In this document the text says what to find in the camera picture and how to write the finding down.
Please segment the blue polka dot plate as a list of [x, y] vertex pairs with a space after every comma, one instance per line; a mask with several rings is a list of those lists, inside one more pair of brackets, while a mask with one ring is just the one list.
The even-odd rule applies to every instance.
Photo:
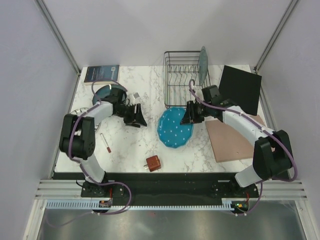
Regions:
[[193, 135], [194, 125], [183, 124], [181, 120], [186, 113], [183, 107], [171, 107], [166, 109], [158, 120], [157, 134], [159, 140], [168, 148], [184, 146]]

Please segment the dark teal floral plate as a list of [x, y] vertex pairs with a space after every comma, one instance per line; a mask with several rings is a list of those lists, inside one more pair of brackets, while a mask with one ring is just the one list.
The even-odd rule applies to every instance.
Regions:
[[99, 100], [114, 105], [120, 105], [127, 99], [127, 90], [120, 85], [106, 85], [98, 89], [93, 98], [92, 104], [95, 105]]

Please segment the wire dish rack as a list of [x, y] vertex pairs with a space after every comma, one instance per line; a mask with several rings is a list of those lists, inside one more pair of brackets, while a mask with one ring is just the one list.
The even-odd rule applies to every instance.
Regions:
[[201, 50], [165, 51], [163, 55], [163, 97], [167, 109], [185, 107], [192, 99], [189, 81], [195, 81], [199, 90], [209, 87], [210, 74], [207, 72], [204, 85], [199, 83], [199, 55]]

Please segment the grey-green round plate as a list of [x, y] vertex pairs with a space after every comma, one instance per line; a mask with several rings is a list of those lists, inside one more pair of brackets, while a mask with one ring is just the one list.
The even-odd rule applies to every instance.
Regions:
[[200, 86], [203, 86], [208, 74], [209, 59], [205, 46], [202, 46], [198, 59], [198, 79]]

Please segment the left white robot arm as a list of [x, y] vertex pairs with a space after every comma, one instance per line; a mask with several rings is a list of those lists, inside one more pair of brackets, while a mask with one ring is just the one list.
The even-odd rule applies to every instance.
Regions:
[[91, 108], [78, 115], [68, 113], [64, 116], [59, 140], [59, 150], [77, 163], [84, 174], [83, 198], [105, 197], [111, 188], [107, 174], [94, 154], [95, 127], [111, 116], [122, 118], [126, 126], [147, 126], [137, 92], [127, 94], [123, 87], [111, 87], [106, 95], [94, 96], [96, 102]]

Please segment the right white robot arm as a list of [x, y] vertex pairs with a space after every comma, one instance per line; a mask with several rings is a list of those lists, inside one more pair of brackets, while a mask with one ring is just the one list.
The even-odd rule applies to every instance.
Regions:
[[186, 103], [181, 125], [198, 124], [206, 117], [213, 117], [232, 127], [253, 146], [252, 164], [236, 173], [229, 182], [229, 191], [233, 196], [242, 196], [253, 184], [269, 179], [279, 180], [280, 174], [297, 168], [287, 132], [263, 126], [238, 104], [224, 98], [216, 85], [202, 89], [202, 98], [196, 95], [191, 83], [189, 91], [195, 99]]

